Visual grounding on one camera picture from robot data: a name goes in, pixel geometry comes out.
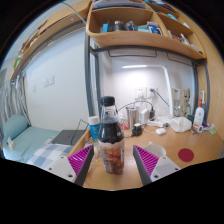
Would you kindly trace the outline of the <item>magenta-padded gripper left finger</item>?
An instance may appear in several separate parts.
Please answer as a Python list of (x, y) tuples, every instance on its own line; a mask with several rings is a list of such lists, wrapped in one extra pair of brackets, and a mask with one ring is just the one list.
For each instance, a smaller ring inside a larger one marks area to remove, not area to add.
[(76, 185), (82, 186), (86, 179), (93, 155), (94, 146), (89, 145), (68, 157), (59, 157), (46, 170)]

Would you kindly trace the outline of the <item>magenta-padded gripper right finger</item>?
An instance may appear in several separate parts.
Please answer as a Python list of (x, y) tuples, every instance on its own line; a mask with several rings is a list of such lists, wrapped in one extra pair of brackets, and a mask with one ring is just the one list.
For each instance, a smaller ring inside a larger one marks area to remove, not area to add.
[(180, 170), (180, 167), (167, 156), (158, 157), (137, 145), (133, 146), (133, 156), (143, 185), (157, 181)]

